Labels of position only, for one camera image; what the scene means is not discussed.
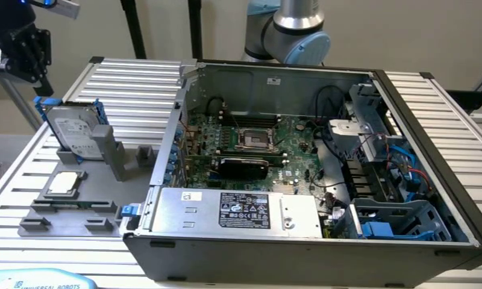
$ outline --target blue latch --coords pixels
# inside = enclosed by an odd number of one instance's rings
[[[362,235],[368,239],[429,241],[435,236],[435,231],[427,231],[418,235],[394,235],[392,225],[389,223],[366,222],[362,225]]]
[[[122,217],[135,217],[138,215],[139,205],[129,205],[122,208]]]

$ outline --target sticker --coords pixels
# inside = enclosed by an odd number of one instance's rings
[[[181,200],[202,200],[202,192],[201,191],[183,191],[183,197]]]
[[[96,141],[91,139],[91,127],[80,119],[56,119],[63,139],[72,152],[83,158],[103,159]]]
[[[281,85],[281,78],[269,78],[266,81],[269,85]]]
[[[219,225],[225,228],[272,229],[268,194],[222,193]]]

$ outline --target power supply label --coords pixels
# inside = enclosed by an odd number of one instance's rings
[[[219,225],[225,228],[270,229],[270,202],[268,195],[222,193]]]

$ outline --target white sticker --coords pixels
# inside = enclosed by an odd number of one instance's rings
[[[266,81],[269,85],[281,85],[281,78],[269,78]]]
[[[56,119],[63,139],[72,152],[83,158],[103,159],[96,141],[91,139],[91,127],[80,119]]]
[[[201,191],[183,191],[183,197],[181,200],[202,200],[202,192]]]

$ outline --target gray robot arm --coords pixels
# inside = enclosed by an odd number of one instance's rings
[[[318,0],[251,0],[245,61],[318,65],[330,49]]]

